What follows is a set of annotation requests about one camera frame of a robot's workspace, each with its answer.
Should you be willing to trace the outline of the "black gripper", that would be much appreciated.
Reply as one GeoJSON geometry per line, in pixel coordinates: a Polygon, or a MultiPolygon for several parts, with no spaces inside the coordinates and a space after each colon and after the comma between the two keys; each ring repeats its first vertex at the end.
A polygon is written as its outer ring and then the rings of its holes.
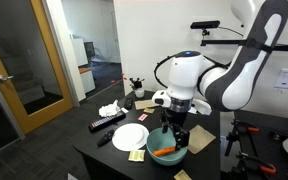
{"type": "Polygon", "coordinates": [[[162,133],[165,134],[168,130],[172,131],[176,142],[176,151],[187,147],[189,143],[190,132],[183,129],[186,116],[186,113],[179,113],[168,109],[164,109],[161,112],[162,133]]]}

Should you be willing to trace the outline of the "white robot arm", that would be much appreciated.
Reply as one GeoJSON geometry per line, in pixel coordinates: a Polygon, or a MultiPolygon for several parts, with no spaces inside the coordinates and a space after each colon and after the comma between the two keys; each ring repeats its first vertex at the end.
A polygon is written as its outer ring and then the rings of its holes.
{"type": "Polygon", "coordinates": [[[169,84],[152,97],[164,108],[162,129],[173,132],[177,150],[189,143],[190,133],[183,128],[189,110],[209,115],[241,109],[250,101],[286,25],[288,0],[232,0],[231,11],[244,26],[231,62],[221,64],[198,51],[174,54],[168,58],[169,84]]]}

